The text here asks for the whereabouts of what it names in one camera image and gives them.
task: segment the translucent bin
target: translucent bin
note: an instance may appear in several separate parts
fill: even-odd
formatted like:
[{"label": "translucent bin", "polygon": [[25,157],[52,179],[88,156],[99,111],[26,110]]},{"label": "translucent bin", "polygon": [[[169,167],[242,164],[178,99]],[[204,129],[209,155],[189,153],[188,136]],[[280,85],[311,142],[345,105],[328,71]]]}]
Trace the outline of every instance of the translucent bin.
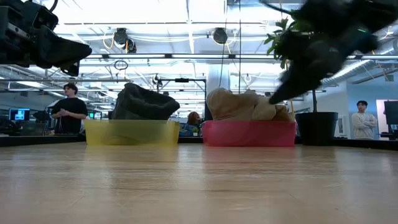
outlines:
[{"label": "translucent bin", "polygon": [[293,147],[295,123],[286,121],[206,121],[203,142],[217,147]]},{"label": "translucent bin", "polygon": [[175,121],[84,120],[88,145],[174,146],[180,125]]}]

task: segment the yellow plastic bin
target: yellow plastic bin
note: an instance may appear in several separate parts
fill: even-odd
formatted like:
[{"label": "yellow plastic bin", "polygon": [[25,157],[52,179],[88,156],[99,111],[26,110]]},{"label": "yellow plastic bin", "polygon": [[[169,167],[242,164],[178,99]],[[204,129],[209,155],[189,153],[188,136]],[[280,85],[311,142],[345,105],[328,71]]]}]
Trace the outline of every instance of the yellow plastic bin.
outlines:
[{"label": "yellow plastic bin", "polygon": [[90,120],[85,122],[88,145],[174,146],[180,125],[175,121]]}]

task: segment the man in white shirt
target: man in white shirt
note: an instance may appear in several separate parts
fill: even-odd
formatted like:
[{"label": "man in white shirt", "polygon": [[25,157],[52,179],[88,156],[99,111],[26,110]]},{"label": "man in white shirt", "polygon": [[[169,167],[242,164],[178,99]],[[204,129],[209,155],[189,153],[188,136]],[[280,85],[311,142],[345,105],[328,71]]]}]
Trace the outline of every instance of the man in white shirt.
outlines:
[{"label": "man in white shirt", "polygon": [[368,107],[368,102],[359,101],[356,106],[358,112],[353,114],[352,122],[354,126],[355,139],[374,139],[373,129],[376,127],[377,119],[373,114],[365,113]]}]

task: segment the black fabric bag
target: black fabric bag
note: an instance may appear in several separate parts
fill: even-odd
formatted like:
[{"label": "black fabric bag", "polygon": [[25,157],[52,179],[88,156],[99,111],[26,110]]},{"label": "black fabric bag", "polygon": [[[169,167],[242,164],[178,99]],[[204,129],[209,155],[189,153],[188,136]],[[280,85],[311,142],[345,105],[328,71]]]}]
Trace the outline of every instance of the black fabric bag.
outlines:
[{"label": "black fabric bag", "polygon": [[112,119],[168,120],[179,108],[180,104],[169,96],[127,83],[118,94]]}]

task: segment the black hair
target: black hair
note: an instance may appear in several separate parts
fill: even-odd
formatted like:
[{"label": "black hair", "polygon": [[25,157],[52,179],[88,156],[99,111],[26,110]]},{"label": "black hair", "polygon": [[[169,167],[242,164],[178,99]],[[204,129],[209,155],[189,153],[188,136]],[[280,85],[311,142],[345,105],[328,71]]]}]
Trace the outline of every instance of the black hair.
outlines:
[{"label": "black hair", "polygon": [[63,86],[63,90],[65,90],[67,87],[72,89],[72,90],[74,90],[75,91],[75,95],[77,94],[77,86],[75,84],[68,83],[68,84]]},{"label": "black hair", "polygon": [[359,104],[363,104],[363,105],[365,105],[365,106],[368,106],[368,102],[366,102],[366,101],[364,101],[364,100],[359,100],[359,101],[356,103],[356,106],[358,106]]}]

